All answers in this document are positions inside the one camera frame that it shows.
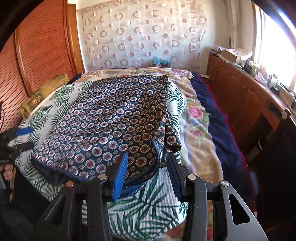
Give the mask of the person's left hand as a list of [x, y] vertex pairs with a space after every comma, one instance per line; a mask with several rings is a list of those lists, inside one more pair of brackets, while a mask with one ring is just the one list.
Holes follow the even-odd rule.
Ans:
[[6, 181], [14, 181], [14, 168], [11, 164], [1, 165], [0, 171], [3, 172], [3, 177]]

